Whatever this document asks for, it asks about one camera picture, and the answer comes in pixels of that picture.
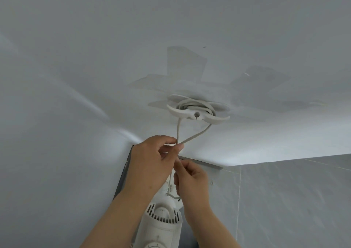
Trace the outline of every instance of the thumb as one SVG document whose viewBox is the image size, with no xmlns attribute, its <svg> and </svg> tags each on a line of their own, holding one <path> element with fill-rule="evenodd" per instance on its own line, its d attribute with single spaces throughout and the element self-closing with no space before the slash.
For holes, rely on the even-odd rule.
<svg viewBox="0 0 351 248">
<path fill-rule="evenodd" d="M 174 161 L 178 159 L 179 152 L 184 148 L 184 144 L 176 144 L 167 153 L 166 157 L 163 159 L 167 164 L 174 164 Z"/>
<path fill-rule="evenodd" d="M 182 178 L 186 175 L 189 175 L 189 173 L 186 171 L 185 167 L 183 166 L 183 164 L 181 163 L 179 158 L 177 158 L 175 160 L 173 168 L 174 168 L 174 170 L 177 173 L 179 178 Z"/>
</svg>

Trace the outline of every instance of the white ceiling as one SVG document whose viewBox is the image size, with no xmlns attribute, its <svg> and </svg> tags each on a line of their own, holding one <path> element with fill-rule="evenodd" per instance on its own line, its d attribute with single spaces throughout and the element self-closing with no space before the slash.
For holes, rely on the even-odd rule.
<svg viewBox="0 0 351 248">
<path fill-rule="evenodd" d="M 350 29 L 351 0 L 0 0 L 3 58 L 132 142 L 176 135 L 171 93 L 228 104 L 182 151 L 222 165 L 351 153 Z"/>
</svg>

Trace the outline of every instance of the left hand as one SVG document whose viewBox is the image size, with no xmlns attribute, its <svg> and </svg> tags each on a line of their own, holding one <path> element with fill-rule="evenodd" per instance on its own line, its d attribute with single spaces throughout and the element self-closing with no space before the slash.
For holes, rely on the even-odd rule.
<svg viewBox="0 0 351 248">
<path fill-rule="evenodd" d="M 176 141 L 173 137 L 157 135 L 135 145 L 124 192 L 132 193 L 148 204 L 171 174 L 174 161 L 184 148 L 184 144 L 165 145 L 175 144 Z"/>
</svg>

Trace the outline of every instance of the hand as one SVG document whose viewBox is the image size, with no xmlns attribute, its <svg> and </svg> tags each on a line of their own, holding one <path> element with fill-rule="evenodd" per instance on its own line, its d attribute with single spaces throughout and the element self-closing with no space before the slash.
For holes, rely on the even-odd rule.
<svg viewBox="0 0 351 248">
<path fill-rule="evenodd" d="M 146 204 L 165 183 L 171 174 L 174 161 L 184 144 L 175 144 L 177 139 L 169 136 L 153 136 L 132 149 L 131 161 L 123 191 L 144 200 Z"/>
<path fill-rule="evenodd" d="M 211 212 L 207 174 L 190 160 L 181 161 L 177 158 L 173 168 L 175 188 L 182 198 L 185 218 L 191 225 L 196 223 L 198 216 L 204 216 L 204 212 Z"/>
</svg>

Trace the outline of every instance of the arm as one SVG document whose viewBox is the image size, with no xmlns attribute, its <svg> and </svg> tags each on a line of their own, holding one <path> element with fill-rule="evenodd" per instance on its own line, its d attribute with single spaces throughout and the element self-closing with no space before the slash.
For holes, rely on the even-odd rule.
<svg viewBox="0 0 351 248">
<path fill-rule="evenodd" d="M 127 248 L 152 197 L 165 183 L 183 144 L 169 136 L 153 136 L 133 147 L 123 190 L 112 201 L 81 248 Z"/>
<path fill-rule="evenodd" d="M 201 248 L 240 248 L 211 210 L 207 174 L 192 161 L 174 163 L 174 184 L 184 204 L 184 214 Z"/>
</svg>

